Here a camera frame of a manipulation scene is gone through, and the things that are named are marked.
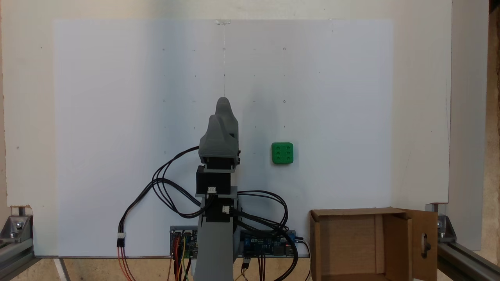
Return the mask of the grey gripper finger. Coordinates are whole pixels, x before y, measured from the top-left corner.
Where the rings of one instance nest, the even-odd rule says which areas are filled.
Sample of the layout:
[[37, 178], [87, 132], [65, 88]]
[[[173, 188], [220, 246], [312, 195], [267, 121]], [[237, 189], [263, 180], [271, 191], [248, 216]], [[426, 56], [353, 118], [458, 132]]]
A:
[[216, 115], [220, 117], [223, 124], [230, 135], [239, 134], [239, 122], [237, 121], [230, 101], [226, 97], [220, 97], [216, 104]]
[[201, 162], [207, 164], [210, 158], [223, 158], [237, 164], [239, 161], [238, 151], [238, 141], [227, 131], [222, 117], [210, 116], [207, 131], [199, 142]]

